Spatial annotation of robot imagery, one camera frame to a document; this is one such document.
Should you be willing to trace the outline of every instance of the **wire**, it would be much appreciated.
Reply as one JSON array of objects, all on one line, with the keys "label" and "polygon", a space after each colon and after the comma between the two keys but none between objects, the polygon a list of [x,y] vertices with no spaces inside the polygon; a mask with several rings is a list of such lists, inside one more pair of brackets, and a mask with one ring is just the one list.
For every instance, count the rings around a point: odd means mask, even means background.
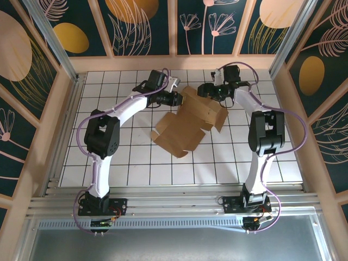
[{"label": "wire", "polygon": [[81,200],[81,198],[83,197],[83,196],[85,196],[86,195],[86,193],[84,193],[84,194],[82,194],[79,198],[78,198],[78,204],[80,205],[80,200]]},{"label": "wire", "polygon": [[262,228],[262,229],[259,229],[257,231],[253,231],[255,234],[258,233],[258,232],[261,232],[261,231],[265,231],[267,230],[268,228],[272,227],[278,220],[279,220],[279,217],[281,216],[281,212],[282,212],[282,204],[281,204],[281,201],[279,199],[279,197],[274,193],[272,192],[270,189],[267,188],[267,186],[265,185],[265,183],[263,182],[263,172],[265,170],[265,167],[266,167],[266,164],[267,164],[267,161],[270,160],[272,157],[276,157],[278,155],[282,155],[282,154],[286,154],[286,153],[290,153],[290,152],[295,152],[297,150],[299,150],[305,143],[306,143],[306,140],[307,140],[307,137],[308,137],[308,130],[307,130],[307,125],[305,123],[305,121],[300,117],[298,116],[296,113],[294,113],[293,111],[290,111],[290,110],[284,110],[284,109],[281,109],[281,108],[274,108],[274,107],[271,107],[271,106],[267,106],[265,104],[263,104],[254,94],[253,92],[251,91],[251,88],[253,85],[257,85],[258,82],[259,82],[259,75],[257,74],[257,72],[255,71],[255,69],[253,67],[251,67],[249,64],[246,64],[246,63],[243,63],[242,61],[234,61],[232,63],[228,63],[228,64],[225,64],[224,66],[220,67],[220,69],[224,68],[225,66],[228,66],[228,65],[232,65],[232,64],[242,64],[242,65],[245,65],[246,67],[248,67],[249,69],[251,69],[253,71],[253,73],[255,74],[255,77],[256,77],[256,81],[252,84],[250,84],[249,86],[249,93],[251,95],[251,97],[253,97],[253,99],[263,108],[265,109],[268,109],[268,110],[274,110],[274,111],[280,111],[282,113],[287,113],[287,114],[290,114],[291,116],[294,116],[296,117],[302,124],[302,127],[303,127],[303,130],[304,130],[304,135],[303,135],[303,139],[302,141],[300,142],[300,144],[298,144],[295,148],[292,148],[291,150],[287,150],[287,151],[283,151],[283,152],[277,152],[275,154],[272,154],[272,155],[269,155],[268,157],[266,157],[266,160],[265,160],[265,163],[262,165],[262,168],[261,168],[261,174],[260,174],[260,177],[261,177],[261,183],[263,185],[263,187],[265,188],[265,190],[270,193],[272,196],[275,197],[275,199],[278,201],[278,204],[279,204],[279,211],[278,211],[278,214],[277,214],[277,217],[274,219],[274,221],[269,224],[268,226]]},{"label": "wire", "polygon": [[154,106],[152,106],[152,107],[148,107],[148,109],[157,109],[157,108],[161,107],[161,105],[162,105],[162,104],[159,104],[159,105],[158,105],[158,106],[156,106],[156,107],[154,107]]},{"label": "wire", "polygon": [[79,124],[79,126],[78,126],[78,128],[77,128],[77,131],[76,131],[76,142],[77,142],[77,146],[79,147],[80,151],[81,151],[84,155],[86,155],[87,157],[91,157],[91,158],[93,159],[93,172],[92,172],[93,174],[92,174],[92,183],[91,183],[91,185],[90,185],[87,189],[82,189],[82,190],[80,190],[80,191],[77,193],[77,195],[76,195],[76,197],[75,197],[75,200],[74,200],[74,205],[73,205],[72,214],[73,214],[73,217],[74,217],[74,221],[75,221],[75,223],[76,223],[76,226],[77,226],[80,230],[82,230],[82,231],[84,231],[84,232],[86,232],[86,233],[88,233],[88,234],[93,234],[93,235],[95,235],[95,233],[93,233],[93,232],[91,232],[91,231],[88,231],[87,229],[84,229],[84,228],[78,223],[77,218],[76,218],[76,211],[75,211],[75,209],[76,209],[76,203],[78,202],[78,199],[79,199],[80,194],[83,193],[83,192],[88,192],[88,191],[93,187],[93,185],[96,183],[96,173],[97,173],[97,164],[96,164],[96,162],[97,162],[97,157],[96,157],[95,155],[93,155],[93,154],[90,154],[89,152],[85,151],[85,150],[82,148],[81,141],[80,141],[80,131],[81,131],[81,129],[82,129],[82,126],[83,126],[83,124],[85,124],[87,121],[89,121],[89,120],[91,120],[91,119],[95,119],[95,118],[98,118],[98,117],[102,117],[102,116],[108,115],[108,114],[110,114],[110,113],[116,111],[119,107],[121,107],[121,106],[123,106],[124,104],[126,104],[126,103],[132,101],[132,100],[135,99],[135,98],[138,98],[138,97],[146,97],[146,96],[148,96],[148,95],[155,94],[155,93],[157,93],[157,92],[160,92],[160,91],[164,90],[164,89],[167,87],[168,82],[169,82],[170,71],[169,71],[167,68],[163,68],[163,69],[162,69],[162,72],[166,72],[166,79],[165,79],[165,82],[163,83],[163,85],[162,85],[161,88],[159,88],[159,89],[157,89],[157,90],[154,90],[154,91],[147,92],[147,93],[145,93],[145,94],[137,94],[137,95],[131,96],[131,97],[125,99],[125,100],[124,100],[123,102],[121,102],[120,104],[117,104],[112,110],[104,111],[104,112],[102,112],[102,113],[95,114],[95,115],[92,115],[92,116],[89,116],[89,117],[85,118],[85,119]]},{"label": "wire", "polygon": [[222,202],[222,203],[219,203],[219,200],[222,199],[222,198],[223,198],[223,196],[221,196],[221,197],[219,197],[219,198],[217,199],[217,203],[218,203],[219,205],[221,205],[221,206],[223,205],[223,202]]},{"label": "wire", "polygon": [[223,105],[221,104],[221,101],[219,101],[219,104],[220,104],[220,106],[223,107],[223,108],[230,109],[230,108],[232,108],[232,107],[234,106],[234,100],[233,100],[232,98],[231,98],[231,100],[232,100],[232,106],[229,106],[229,107],[223,106]]}]

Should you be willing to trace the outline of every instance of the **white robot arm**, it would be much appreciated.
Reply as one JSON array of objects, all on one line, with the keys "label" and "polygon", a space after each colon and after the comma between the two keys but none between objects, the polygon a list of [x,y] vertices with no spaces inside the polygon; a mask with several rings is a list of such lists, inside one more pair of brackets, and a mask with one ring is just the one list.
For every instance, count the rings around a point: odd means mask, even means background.
[{"label": "white robot arm", "polygon": [[[263,184],[267,181],[274,158],[271,157],[268,160],[266,158],[270,154],[277,152],[284,145],[284,115],[264,109],[248,91],[239,89],[240,86],[248,86],[250,84],[240,81],[239,68],[237,66],[228,66],[223,73],[225,80],[222,80],[220,70],[216,70],[214,73],[215,84],[202,84],[198,88],[197,94],[202,97],[209,96],[219,102],[224,101],[226,97],[231,97],[234,102],[237,102],[245,109],[251,117],[248,143],[252,150],[251,168],[241,196],[235,202],[224,201],[226,203],[224,204],[225,213],[228,213],[231,209],[235,211],[231,211],[231,213],[241,212],[241,209],[248,212],[251,208],[255,210],[255,207],[257,208],[258,206],[270,209],[269,199]],[[156,76],[152,78],[155,78],[155,80],[151,80],[150,75],[147,82],[161,86],[163,81],[159,81]],[[84,141],[87,144],[88,151],[96,157],[94,169],[95,184],[92,184],[92,187],[86,193],[83,201],[84,210],[79,210],[79,215],[110,215],[108,209],[112,203],[109,202],[109,169],[111,158],[119,144],[120,127],[135,113],[145,109],[151,103],[164,103],[171,106],[180,105],[182,96],[177,92],[172,92],[173,87],[177,86],[178,82],[179,79],[170,78],[164,93],[132,98],[116,110],[110,110],[111,112],[108,115],[89,121]],[[148,92],[149,90],[146,90],[146,87],[148,87],[146,84],[144,88],[137,86],[133,89],[130,97]],[[92,115],[100,113],[102,112],[95,110]],[[273,129],[266,129],[266,123],[269,126],[273,126]],[[105,125],[107,129],[104,133],[99,128]],[[261,174],[263,165],[265,165],[264,171]],[[85,209],[92,209],[93,211],[85,212]]]},{"label": "white robot arm", "polygon": [[270,212],[265,185],[275,158],[273,154],[285,144],[284,113],[265,109],[261,105],[262,101],[251,95],[251,90],[240,89],[241,86],[251,85],[241,81],[239,72],[236,65],[225,66],[222,79],[221,70],[216,69],[212,73],[214,84],[202,84],[198,87],[197,94],[219,102],[230,97],[233,102],[241,105],[251,118],[248,143],[252,151],[252,160],[249,175],[239,197],[223,198],[225,213],[257,212],[263,208]]}]

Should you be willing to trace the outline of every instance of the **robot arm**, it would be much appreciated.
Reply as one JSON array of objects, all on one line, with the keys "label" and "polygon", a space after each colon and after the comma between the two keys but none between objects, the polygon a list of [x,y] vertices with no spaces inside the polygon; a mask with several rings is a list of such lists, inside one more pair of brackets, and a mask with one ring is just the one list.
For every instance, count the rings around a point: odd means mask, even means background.
[{"label": "robot arm", "polygon": [[[182,96],[173,88],[177,87],[180,80],[169,77],[168,86],[155,94],[139,96],[147,92],[159,89],[164,82],[165,74],[153,70],[148,80],[143,81],[133,89],[133,92],[122,102],[120,106],[111,108],[110,113],[89,120],[84,142],[89,153],[95,156],[93,175],[95,184],[92,184],[81,200],[79,215],[113,215],[109,209],[119,208],[117,202],[109,198],[109,170],[111,159],[120,143],[120,127],[134,114],[144,110],[152,103],[178,106],[182,103]],[[103,111],[94,110],[91,115],[102,114]]]},{"label": "robot arm", "polygon": [[216,101],[224,101],[230,97],[233,102],[241,105],[251,117],[248,144],[252,151],[252,161],[248,178],[243,185],[240,197],[234,202],[227,202],[227,208],[240,212],[256,209],[258,206],[268,206],[269,199],[263,183],[266,184],[274,157],[267,157],[276,153],[285,144],[284,114],[263,108],[248,91],[239,89],[241,86],[250,86],[242,82],[239,77],[239,68],[236,65],[223,68],[223,77],[220,70],[212,73],[213,83],[205,83],[198,87],[197,94],[202,97],[210,96]]}]

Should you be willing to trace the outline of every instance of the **metal base plate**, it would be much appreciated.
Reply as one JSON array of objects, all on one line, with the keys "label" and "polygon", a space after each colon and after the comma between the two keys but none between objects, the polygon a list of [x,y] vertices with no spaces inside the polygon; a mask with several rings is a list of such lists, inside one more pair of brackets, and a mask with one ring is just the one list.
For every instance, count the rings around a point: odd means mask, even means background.
[{"label": "metal base plate", "polygon": [[270,199],[267,196],[263,205],[244,208],[243,197],[222,197],[222,206],[225,214],[241,214],[241,213],[263,213],[272,212]]},{"label": "metal base plate", "polygon": [[126,198],[110,198],[109,208],[106,213],[103,213],[100,209],[90,208],[87,204],[86,199],[80,200],[80,207],[78,209],[79,216],[115,216],[115,211],[117,214],[120,213],[124,216],[127,211],[127,199]]}]

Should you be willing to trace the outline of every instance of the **flower illustration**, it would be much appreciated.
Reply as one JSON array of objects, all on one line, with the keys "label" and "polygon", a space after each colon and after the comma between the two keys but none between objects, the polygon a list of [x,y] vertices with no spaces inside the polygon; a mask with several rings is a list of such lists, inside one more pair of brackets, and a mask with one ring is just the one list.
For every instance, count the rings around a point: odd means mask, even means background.
[{"label": "flower illustration", "polygon": [[7,117],[5,110],[0,108],[0,140],[9,141],[11,138],[11,131],[15,123],[15,113],[8,110]]},{"label": "flower illustration", "polygon": [[[15,113],[11,110],[8,110],[6,115],[5,110],[3,108],[0,108],[0,141],[4,141],[4,142],[9,141],[13,143],[14,145],[29,151],[29,149],[11,140],[11,131],[13,129],[14,123],[15,123]],[[24,160],[19,159],[15,156],[12,156],[6,152],[0,151],[0,154],[4,155],[7,158],[13,159],[17,162],[24,163]]]},{"label": "flower illustration", "polygon": [[234,34],[236,32],[236,27],[232,26],[233,24],[233,14],[221,14],[218,19],[216,19],[216,13],[209,15],[209,25],[213,36],[212,54],[214,54],[215,37],[221,35]]},{"label": "flower illustration", "polygon": [[202,54],[204,54],[204,29],[206,27],[206,17],[207,17],[208,7],[212,7],[214,5],[235,4],[238,2],[239,2],[239,0],[203,0],[203,4],[206,7],[204,8],[204,15],[203,15]]},{"label": "flower illustration", "polygon": [[182,15],[180,15],[180,21],[181,21],[181,24],[183,25],[184,30],[185,30],[187,50],[189,51],[189,55],[190,55],[191,52],[190,52],[189,40],[187,37],[187,31],[193,30],[193,29],[198,29],[202,25],[201,25],[201,23],[198,23],[199,19],[197,17],[197,14],[188,15],[187,17],[185,14],[182,14]]}]

